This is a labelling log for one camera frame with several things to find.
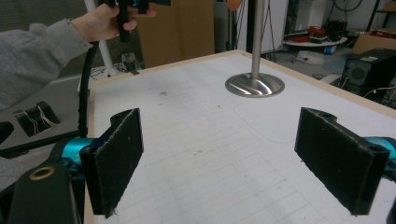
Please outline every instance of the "gray floor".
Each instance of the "gray floor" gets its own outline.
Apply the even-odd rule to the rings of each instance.
[[[296,56],[298,55],[299,50],[307,50],[307,49],[293,49],[288,52],[277,51],[275,57],[273,53],[268,53],[264,55],[264,57],[267,58],[268,60],[279,63],[283,66],[298,71],[302,74],[317,79],[322,79],[329,74],[336,74],[338,76],[341,76],[341,73],[344,69],[346,58],[351,51],[351,49],[338,48],[334,54],[324,56],[324,64],[310,64],[296,60]],[[32,96],[29,99],[27,99],[25,102],[22,103],[22,105],[23,106],[35,105],[35,103],[38,101],[38,98],[40,97],[45,98],[47,101],[53,102],[56,105],[55,106],[56,111],[59,111],[58,113],[60,114],[62,114],[63,113],[62,111],[65,110],[75,111],[68,113],[71,117],[74,118],[74,121],[72,122],[76,123],[71,125],[77,128],[78,125],[76,122],[76,120],[78,120],[77,89],[78,89],[78,79],[69,78],[69,79],[59,80],[57,82],[50,84],[47,88],[45,88],[41,92],[38,92],[35,96]],[[67,92],[67,94],[61,97],[59,94],[60,90]],[[2,115],[2,113],[0,113],[0,120],[1,118],[5,118],[4,115]],[[48,157],[52,147],[53,145],[35,148],[30,150],[30,152],[25,155],[12,159],[11,161],[15,163],[15,171],[21,172],[26,169],[37,166],[39,163],[41,163]],[[0,190],[2,188],[2,185],[4,186],[7,184],[6,182],[3,182],[5,176],[1,175],[5,173],[4,170],[1,170],[1,169],[5,169],[4,167],[5,166],[2,165],[2,161],[0,161],[0,179],[2,179],[2,184],[0,184]]]

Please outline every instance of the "computer tower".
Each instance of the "computer tower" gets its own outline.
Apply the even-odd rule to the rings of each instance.
[[[367,99],[381,102],[396,73],[396,50],[371,49],[346,59],[339,86]]]

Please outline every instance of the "white table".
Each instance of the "white table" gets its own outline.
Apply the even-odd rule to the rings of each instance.
[[[294,152],[302,106],[335,115],[360,136],[396,134],[396,111],[262,60],[286,88],[240,97],[227,78],[249,72],[230,51],[94,83],[90,136],[140,108],[145,152],[110,219],[86,223],[385,223],[396,185],[382,179],[369,216],[353,217]]]

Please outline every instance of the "round metal base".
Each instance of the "round metal base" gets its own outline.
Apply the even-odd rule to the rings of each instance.
[[[250,73],[245,73],[228,78],[225,87],[239,96],[261,98],[281,93],[285,89],[285,83],[268,74],[259,73],[257,79],[252,79]]]

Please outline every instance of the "gray sweater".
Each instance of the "gray sweater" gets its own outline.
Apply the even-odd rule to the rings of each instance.
[[[0,33],[0,111],[48,85],[91,46],[69,20]]]

